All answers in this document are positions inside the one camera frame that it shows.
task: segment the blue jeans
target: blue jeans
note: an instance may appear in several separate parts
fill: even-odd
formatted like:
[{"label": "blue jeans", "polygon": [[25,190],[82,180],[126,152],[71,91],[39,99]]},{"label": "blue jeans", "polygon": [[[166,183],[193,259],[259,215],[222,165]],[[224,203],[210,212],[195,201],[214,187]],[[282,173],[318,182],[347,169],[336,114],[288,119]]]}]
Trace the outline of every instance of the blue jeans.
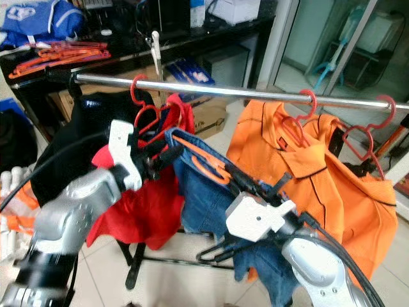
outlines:
[{"label": "blue jeans", "polygon": [[[165,132],[165,139],[170,147],[179,144],[172,135],[200,147],[225,163],[231,163],[201,139],[177,128]],[[182,155],[173,162],[180,193],[185,197],[185,206],[181,215],[182,224],[188,231],[212,232],[217,237],[221,237],[227,232],[226,209],[235,197],[226,185],[220,185],[201,173],[192,162],[193,155],[204,167],[217,175],[200,155],[188,148],[185,148]],[[291,266],[272,243],[245,249],[233,257],[233,262],[237,281],[245,277],[250,267],[256,268],[274,307],[284,306],[291,299],[298,285]]]}]

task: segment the black desk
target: black desk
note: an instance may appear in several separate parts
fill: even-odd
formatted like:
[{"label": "black desk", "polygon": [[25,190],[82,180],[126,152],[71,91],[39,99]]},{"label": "black desk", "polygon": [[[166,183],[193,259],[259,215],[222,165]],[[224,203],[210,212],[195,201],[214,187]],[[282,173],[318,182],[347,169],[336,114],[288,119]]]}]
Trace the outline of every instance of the black desk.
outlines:
[{"label": "black desk", "polygon": [[[249,87],[253,88],[257,83],[273,20],[258,19],[235,26],[223,24],[212,31],[208,31],[205,28],[191,29],[188,37],[169,41],[165,46],[161,47],[162,62],[165,63],[184,56],[202,54],[225,45],[241,42],[252,35],[258,34],[258,42],[249,79]],[[71,72],[95,74],[120,74],[146,67],[153,63],[147,46],[142,46],[141,48],[144,50],[138,53],[113,54],[110,59],[86,64],[66,65],[65,67],[58,67],[58,69],[67,68]],[[30,119],[32,119],[42,134],[48,140],[51,140],[52,136],[62,125],[63,117],[54,103],[50,101],[47,94],[61,91],[66,86],[64,84],[50,83],[46,80],[44,72],[37,72],[17,79],[8,78],[8,74],[13,71],[17,64],[27,61],[35,55],[34,51],[29,51],[18,53],[18,57],[16,54],[4,56],[0,58],[0,67],[7,84],[21,101]]]}]

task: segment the black garment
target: black garment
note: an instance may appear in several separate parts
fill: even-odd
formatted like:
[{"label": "black garment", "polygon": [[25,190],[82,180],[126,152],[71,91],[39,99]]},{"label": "black garment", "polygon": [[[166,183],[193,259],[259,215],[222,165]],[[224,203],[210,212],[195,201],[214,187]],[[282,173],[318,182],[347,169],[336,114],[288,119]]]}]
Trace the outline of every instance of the black garment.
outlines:
[{"label": "black garment", "polygon": [[11,109],[0,112],[0,173],[14,166],[29,166],[36,159],[33,127]]},{"label": "black garment", "polygon": [[[151,95],[138,91],[137,98],[146,105],[153,105]],[[129,91],[120,93],[95,93],[82,96],[75,101],[71,121],[61,128],[51,144],[39,158],[36,168],[65,146],[90,134],[108,129],[112,120],[133,123],[141,107],[132,102]],[[144,127],[155,117],[144,113],[138,127]],[[53,200],[74,179],[92,169],[91,160],[96,152],[108,143],[106,137],[90,140],[65,153],[37,177],[31,180],[31,187],[40,205]]]}]

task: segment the clothes rack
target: clothes rack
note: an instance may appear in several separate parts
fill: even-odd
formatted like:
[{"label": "clothes rack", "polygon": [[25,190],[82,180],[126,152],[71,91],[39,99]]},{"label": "clothes rack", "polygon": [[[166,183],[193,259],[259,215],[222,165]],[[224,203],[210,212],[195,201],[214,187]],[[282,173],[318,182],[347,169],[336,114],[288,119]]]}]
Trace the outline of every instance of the clothes rack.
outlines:
[{"label": "clothes rack", "polygon": [[[130,88],[133,80],[121,79],[117,77],[111,77],[108,75],[96,75],[96,74],[77,74],[73,75],[73,80],[76,83],[89,83],[108,86],[118,86],[123,88]],[[229,96],[237,98],[254,98],[260,100],[275,100],[283,101],[291,104],[309,104],[311,103],[311,97],[308,95],[300,94],[287,94],[287,93],[270,93],[259,90],[248,90],[245,88],[220,88],[216,86],[205,86],[197,84],[185,84],[185,83],[169,83],[162,81],[148,81],[138,80],[136,82],[136,88],[141,90],[157,90],[166,92],[184,92],[184,93],[201,93],[210,96]],[[351,98],[337,98],[316,96],[319,106],[332,106],[332,107],[344,107],[350,109],[370,109],[375,111],[387,112],[390,109],[388,102],[382,102],[379,100],[359,100]],[[396,104],[396,111],[409,113],[409,104]]]}]

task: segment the tiled floor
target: tiled floor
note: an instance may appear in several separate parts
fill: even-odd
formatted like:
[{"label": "tiled floor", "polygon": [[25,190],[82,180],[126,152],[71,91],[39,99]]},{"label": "tiled floor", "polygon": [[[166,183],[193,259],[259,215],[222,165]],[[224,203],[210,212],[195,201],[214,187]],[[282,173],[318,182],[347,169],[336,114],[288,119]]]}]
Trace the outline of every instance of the tiled floor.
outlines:
[{"label": "tiled floor", "polygon": [[[292,106],[286,109],[292,115],[299,112],[299,109]],[[242,110],[241,102],[228,105],[224,130],[206,140],[222,154],[228,149]],[[147,251],[146,254],[194,260],[194,255],[210,244],[212,242],[202,236],[176,234],[160,251]],[[271,306],[268,293],[259,281],[252,284],[237,283],[232,271],[144,261],[132,291],[125,288],[127,272],[125,259],[112,238],[100,237],[90,248],[84,246],[80,254],[77,293],[72,306],[114,307],[124,306],[130,301],[139,303],[142,307],[219,307],[224,303],[239,307]],[[7,274],[1,272],[0,295],[5,284],[3,276],[13,274],[15,272],[10,272],[10,268]],[[402,219],[399,220],[399,230],[389,254],[373,278],[373,284],[386,306],[408,306],[409,224]],[[311,306],[304,289],[299,288],[295,292],[294,306]]]}]

